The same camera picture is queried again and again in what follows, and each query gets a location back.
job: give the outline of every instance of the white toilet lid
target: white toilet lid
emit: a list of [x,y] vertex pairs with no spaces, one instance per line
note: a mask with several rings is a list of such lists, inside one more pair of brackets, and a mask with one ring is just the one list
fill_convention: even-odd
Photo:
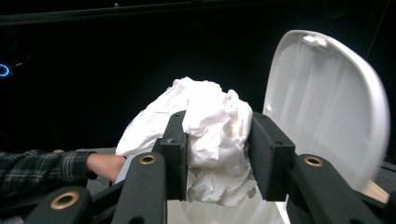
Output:
[[294,142],[297,154],[330,161],[363,190],[383,160],[389,106],[375,70],[337,40],[290,31],[279,42],[263,114]]

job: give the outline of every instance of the plaid sleeve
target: plaid sleeve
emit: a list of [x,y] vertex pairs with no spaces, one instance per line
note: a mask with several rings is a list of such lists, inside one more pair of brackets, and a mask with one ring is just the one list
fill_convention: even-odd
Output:
[[90,154],[83,151],[47,153],[40,150],[23,154],[0,152],[0,200],[96,178],[96,175],[85,173]]

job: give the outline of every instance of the blue light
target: blue light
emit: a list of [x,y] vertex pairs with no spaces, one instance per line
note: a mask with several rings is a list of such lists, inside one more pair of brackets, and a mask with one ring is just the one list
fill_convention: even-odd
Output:
[[9,68],[5,64],[0,63],[0,77],[7,77],[9,76]]

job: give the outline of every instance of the plaid shirt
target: plaid shirt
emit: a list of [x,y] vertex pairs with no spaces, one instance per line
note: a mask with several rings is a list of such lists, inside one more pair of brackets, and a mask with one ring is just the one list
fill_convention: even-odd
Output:
[[30,150],[23,154],[0,152],[0,200],[43,192],[96,178],[87,175],[91,152],[47,153]]

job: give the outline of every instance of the crumpled plastic bag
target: crumpled plastic bag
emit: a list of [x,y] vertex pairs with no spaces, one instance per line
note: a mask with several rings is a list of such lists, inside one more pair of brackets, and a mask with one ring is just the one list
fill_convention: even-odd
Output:
[[255,194],[256,181],[246,144],[252,110],[235,91],[222,92],[209,81],[177,79],[131,122],[116,150],[137,154],[163,136],[170,116],[186,110],[183,131],[189,135],[188,201],[236,207]]

